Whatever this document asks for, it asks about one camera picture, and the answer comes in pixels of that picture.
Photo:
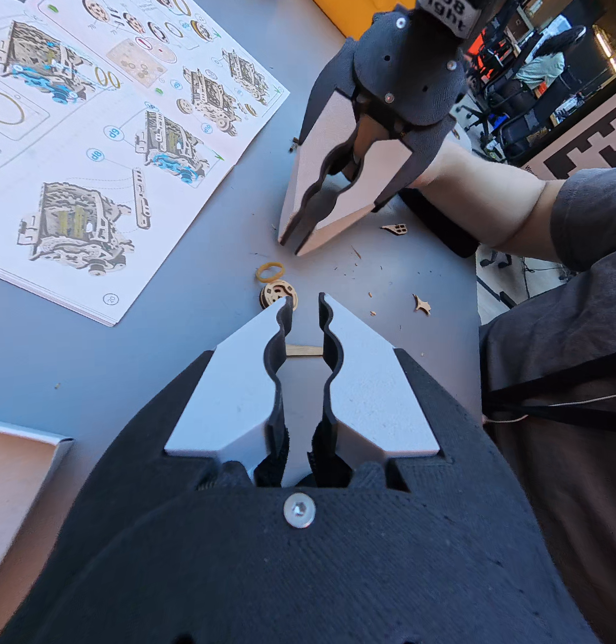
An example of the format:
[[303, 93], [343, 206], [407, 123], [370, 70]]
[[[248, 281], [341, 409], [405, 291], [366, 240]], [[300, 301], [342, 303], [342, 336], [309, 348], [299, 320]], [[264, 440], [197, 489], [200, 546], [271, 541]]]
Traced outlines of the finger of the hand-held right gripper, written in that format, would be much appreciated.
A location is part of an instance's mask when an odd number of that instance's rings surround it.
[[331, 183], [310, 200], [307, 221], [314, 227], [306, 232], [295, 254], [303, 256], [315, 251], [370, 213], [411, 154], [398, 140], [374, 142], [354, 181], [346, 187]]
[[[292, 174], [281, 210], [278, 242], [286, 246], [292, 233], [304, 221], [308, 201], [321, 189], [326, 174], [340, 153], [347, 153], [357, 131], [352, 101], [338, 91], [332, 93], [320, 116], [298, 146]], [[299, 247], [319, 247], [362, 218], [362, 210], [339, 212], [339, 200], [345, 192], [336, 193], [330, 214], [315, 223], [301, 239]]]

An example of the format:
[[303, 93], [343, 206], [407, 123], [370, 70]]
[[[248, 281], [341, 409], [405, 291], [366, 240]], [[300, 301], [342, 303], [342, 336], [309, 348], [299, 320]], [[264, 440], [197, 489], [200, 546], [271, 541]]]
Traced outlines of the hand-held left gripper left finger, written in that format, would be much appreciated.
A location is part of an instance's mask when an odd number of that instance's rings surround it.
[[213, 351], [167, 443], [176, 457], [238, 462], [258, 486], [280, 486], [288, 455], [281, 383], [292, 326], [288, 296]]

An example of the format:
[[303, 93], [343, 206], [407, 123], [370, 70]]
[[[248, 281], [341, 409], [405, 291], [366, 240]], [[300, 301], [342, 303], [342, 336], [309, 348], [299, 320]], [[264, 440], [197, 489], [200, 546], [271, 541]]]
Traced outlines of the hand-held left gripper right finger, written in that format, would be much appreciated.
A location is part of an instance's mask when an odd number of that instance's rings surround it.
[[432, 457], [440, 446], [391, 342], [319, 294], [323, 358], [332, 373], [309, 463], [317, 487], [347, 487], [365, 463]]

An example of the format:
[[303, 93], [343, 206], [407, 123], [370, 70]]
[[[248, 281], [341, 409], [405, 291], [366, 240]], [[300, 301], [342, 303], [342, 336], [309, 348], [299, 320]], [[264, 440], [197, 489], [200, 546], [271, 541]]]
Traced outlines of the round wooden wheel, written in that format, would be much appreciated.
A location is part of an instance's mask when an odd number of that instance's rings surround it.
[[290, 297], [292, 300], [292, 310], [296, 311], [298, 306], [298, 296], [296, 290], [289, 282], [284, 279], [276, 279], [269, 283], [264, 283], [259, 294], [259, 302], [264, 310], [272, 304], [283, 298]]

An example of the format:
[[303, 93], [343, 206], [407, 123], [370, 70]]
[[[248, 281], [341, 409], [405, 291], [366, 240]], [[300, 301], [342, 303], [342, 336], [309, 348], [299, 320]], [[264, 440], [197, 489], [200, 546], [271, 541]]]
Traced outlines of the person's right forearm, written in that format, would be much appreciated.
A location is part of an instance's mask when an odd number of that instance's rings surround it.
[[527, 171], [488, 162], [444, 141], [409, 187], [478, 242], [520, 257], [559, 262], [551, 214], [565, 180], [544, 181]]

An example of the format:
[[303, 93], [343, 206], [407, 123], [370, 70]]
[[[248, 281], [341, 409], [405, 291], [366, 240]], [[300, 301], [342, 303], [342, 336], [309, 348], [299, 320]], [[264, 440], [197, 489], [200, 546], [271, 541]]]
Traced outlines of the yellow panel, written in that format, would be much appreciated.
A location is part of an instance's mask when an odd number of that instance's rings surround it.
[[355, 40], [371, 26], [379, 12], [392, 12], [398, 4], [411, 10], [416, 1], [314, 1], [328, 19], [345, 36]]

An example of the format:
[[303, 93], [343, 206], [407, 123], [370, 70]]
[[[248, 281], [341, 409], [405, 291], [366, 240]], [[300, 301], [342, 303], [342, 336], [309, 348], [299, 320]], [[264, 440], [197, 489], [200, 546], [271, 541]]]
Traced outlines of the black office chair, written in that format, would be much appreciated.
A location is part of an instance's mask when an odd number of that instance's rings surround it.
[[519, 161], [537, 139], [553, 129], [554, 121], [553, 114], [537, 114], [536, 109], [529, 109], [499, 125], [494, 137], [505, 161], [509, 164]]
[[537, 97], [528, 84], [512, 77], [502, 81], [488, 96], [489, 113], [514, 118], [533, 107]]

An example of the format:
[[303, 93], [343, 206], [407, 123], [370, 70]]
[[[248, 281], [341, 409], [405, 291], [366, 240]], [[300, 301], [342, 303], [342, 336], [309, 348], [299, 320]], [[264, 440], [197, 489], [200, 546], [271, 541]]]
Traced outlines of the black and white marker board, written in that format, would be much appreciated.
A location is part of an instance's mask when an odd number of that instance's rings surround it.
[[616, 93], [523, 168], [542, 180], [566, 180], [584, 169], [616, 167]]

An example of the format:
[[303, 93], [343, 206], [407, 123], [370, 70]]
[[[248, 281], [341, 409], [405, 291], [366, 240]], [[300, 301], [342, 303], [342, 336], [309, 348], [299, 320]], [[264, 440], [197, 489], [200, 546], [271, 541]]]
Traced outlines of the printed instruction booklet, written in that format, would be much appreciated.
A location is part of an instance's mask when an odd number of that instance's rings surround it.
[[194, 1], [0, 1], [0, 279], [116, 325], [287, 97]]

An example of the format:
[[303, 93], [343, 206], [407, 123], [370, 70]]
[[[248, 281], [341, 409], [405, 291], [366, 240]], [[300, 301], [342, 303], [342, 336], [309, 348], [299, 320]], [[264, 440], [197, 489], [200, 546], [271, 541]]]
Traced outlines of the person's dark shirt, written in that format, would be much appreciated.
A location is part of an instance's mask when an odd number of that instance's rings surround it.
[[616, 643], [616, 168], [561, 188], [551, 237], [577, 275], [481, 327], [489, 433], [525, 490], [563, 581]]

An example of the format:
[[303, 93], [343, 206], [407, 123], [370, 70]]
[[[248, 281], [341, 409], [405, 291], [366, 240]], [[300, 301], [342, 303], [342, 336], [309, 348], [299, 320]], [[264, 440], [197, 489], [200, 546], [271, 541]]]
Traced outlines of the white cardboard box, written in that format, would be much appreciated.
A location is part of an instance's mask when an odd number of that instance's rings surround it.
[[0, 565], [73, 438], [0, 422]]

